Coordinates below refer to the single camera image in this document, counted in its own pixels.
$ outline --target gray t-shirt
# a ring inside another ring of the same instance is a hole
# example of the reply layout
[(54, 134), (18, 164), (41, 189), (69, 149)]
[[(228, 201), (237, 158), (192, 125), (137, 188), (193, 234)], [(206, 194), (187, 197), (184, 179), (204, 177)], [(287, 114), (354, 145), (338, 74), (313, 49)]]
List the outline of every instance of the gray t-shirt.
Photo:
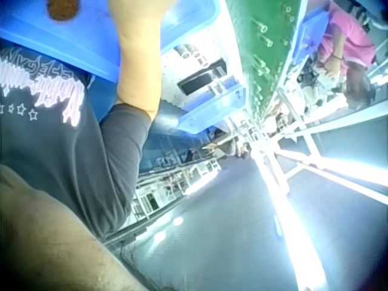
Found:
[(130, 213), (149, 116), (121, 104), (99, 124), (81, 72), (0, 44), (0, 163), (106, 238)]

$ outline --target star print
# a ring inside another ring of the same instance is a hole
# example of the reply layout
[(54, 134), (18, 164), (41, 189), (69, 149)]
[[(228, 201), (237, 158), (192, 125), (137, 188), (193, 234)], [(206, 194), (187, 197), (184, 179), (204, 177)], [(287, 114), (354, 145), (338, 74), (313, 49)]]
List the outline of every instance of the star print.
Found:
[(9, 113), (13, 113), (14, 110), (15, 110), (15, 108), (14, 108), (13, 104), (8, 106), (8, 112)]
[(3, 89), (3, 93), (4, 93), (4, 97), (7, 97), (8, 93), (10, 93), (10, 87), (9, 86), (5, 86), (4, 89)]
[(24, 112), (27, 110), (25, 107), (24, 107), (24, 104), (20, 104), (18, 107), (18, 115), (21, 115), (23, 116), (24, 115)]
[(28, 115), (30, 115), (30, 121), (38, 120), (36, 117), (36, 115), (38, 115), (38, 113), (36, 111), (34, 111), (33, 109), (31, 109), (31, 111), (28, 113)]

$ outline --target metal rack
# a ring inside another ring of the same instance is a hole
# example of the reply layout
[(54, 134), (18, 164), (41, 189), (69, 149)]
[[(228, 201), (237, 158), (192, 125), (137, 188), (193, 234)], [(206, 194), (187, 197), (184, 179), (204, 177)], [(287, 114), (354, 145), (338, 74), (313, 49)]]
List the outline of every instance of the metal rack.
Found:
[[(358, 175), (355, 172), (352, 173), (349, 170), (348, 171), (344, 170), (345, 167), (347, 167), (348, 169), (351, 168), (352, 163), (350, 162), (341, 161), (342, 163), (341, 165), (343, 166), (341, 167), (338, 165), (337, 160), (323, 158), (320, 155), (320, 152), (311, 136), (311, 134), (313, 133), (320, 133), (320, 132), (326, 132), (328, 130), (339, 129), (342, 127), (347, 127), (353, 124), (359, 124), (364, 121), (386, 116), (388, 115), (388, 100), (382, 101), (364, 110), (339, 118), (332, 122), (307, 128), (306, 124), (301, 119), (301, 117), (298, 114), (296, 114), (296, 111), (293, 108), (292, 103), (288, 100), (286, 94), (284, 93), (284, 90), (282, 88), (279, 88), (277, 90), (277, 93), (279, 94), (279, 97), (281, 98), (281, 100), (287, 105), (287, 107), (289, 108), (290, 112), (292, 113), (293, 117), (296, 120), (296, 123), (294, 124), (292, 130), (294, 131), (296, 127), (299, 127), (300, 129), (300, 131), (290, 133), (288, 135), (285, 135), (285, 137), (294, 138), (297, 136), (303, 136), (310, 150), (309, 156), (303, 153), (281, 150), (280, 146), (278, 145), (278, 141), (282, 137), (284, 137), (284, 135), (278, 135), (277, 138), (275, 139), (273, 138), (267, 139), (267, 138), (264, 138), (264, 136), (266, 135), (262, 131), (260, 131), (260, 129), (258, 129), (259, 132), (261, 133), (260, 136), (263, 142), (263, 147), (261, 148), (261, 150), (264, 151), (264, 153), (269, 157), (276, 180), (278, 181), (280, 188), (283, 190), (285, 189), (284, 193), (289, 192), (289, 186), (288, 186), (287, 180), (293, 177), (294, 175), (296, 175), (297, 173), (299, 173), (301, 170), (306, 169), (312, 173), (315, 173), (317, 175), (330, 179), (331, 181), (337, 182), (345, 187), (356, 190), (357, 192), (363, 195), (366, 195), (369, 198), (372, 198), (383, 204), (388, 205), (388, 197), (386, 195), (383, 195), (374, 190), (368, 189), (367, 187), (361, 186), (345, 178), (336, 176), (333, 173), (326, 172), (324, 169), (328, 169), (332, 172), (341, 173), (344, 175), (352, 176), (354, 178), (362, 179), (364, 181), (373, 182), (373, 183), (388, 187), (388, 183), (384, 182), (383, 179), (370, 177), (364, 174)], [(297, 166), (291, 171), (284, 173), (282, 170), (279, 170), (280, 164), (275, 158), (273, 158), (274, 153), (276, 153), (277, 155), (281, 155), (285, 158), (297, 161), (298, 162)], [(371, 170), (371, 167), (369, 166), (365, 166), (365, 165), (358, 165), (358, 166), (361, 166), (361, 168), (359, 168), (359, 171), (363, 173), (369, 172)], [(388, 170), (373, 169), (373, 171), (376, 171), (378, 173), (377, 176), (385, 175), (385, 177), (387, 177), (388, 175)]]

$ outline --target hand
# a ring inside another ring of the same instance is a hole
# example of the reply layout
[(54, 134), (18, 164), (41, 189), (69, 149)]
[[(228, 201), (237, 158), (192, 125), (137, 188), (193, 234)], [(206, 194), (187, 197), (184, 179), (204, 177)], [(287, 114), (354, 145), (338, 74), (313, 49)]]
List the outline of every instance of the hand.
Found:
[(341, 70), (341, 60), (330, 56), (325, 64), (324, 64), (325, 70), (326, 70), (326, 76), (330, 78), (336, 78)]
[(137, 20), (161, 21), (176, 0), (109, 0), (118, 26)]

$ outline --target t-shirt sleeve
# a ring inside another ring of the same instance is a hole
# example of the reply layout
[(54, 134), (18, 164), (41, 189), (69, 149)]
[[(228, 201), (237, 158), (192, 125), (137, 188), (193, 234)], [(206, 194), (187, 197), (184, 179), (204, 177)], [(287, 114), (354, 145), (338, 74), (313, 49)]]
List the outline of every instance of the t-shirt sleeve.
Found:
[[(127, 104), (115, 105), (100, 124), (117, 197), (115, 201), (121, 204), (118, 208), (126, 209), (124, 212), (128, 215), (135, 194), (142, 147), (150, 126), (151, 119), (146, 112)], [(117, 207), (112, 205), (112, 211), (116, 212), (116, 209)]]
[(236, 154), (236, 141), (232, 139), (225, 142), (219, 146), (219, 149), (222, 150), (227, 156), (234, 156)]

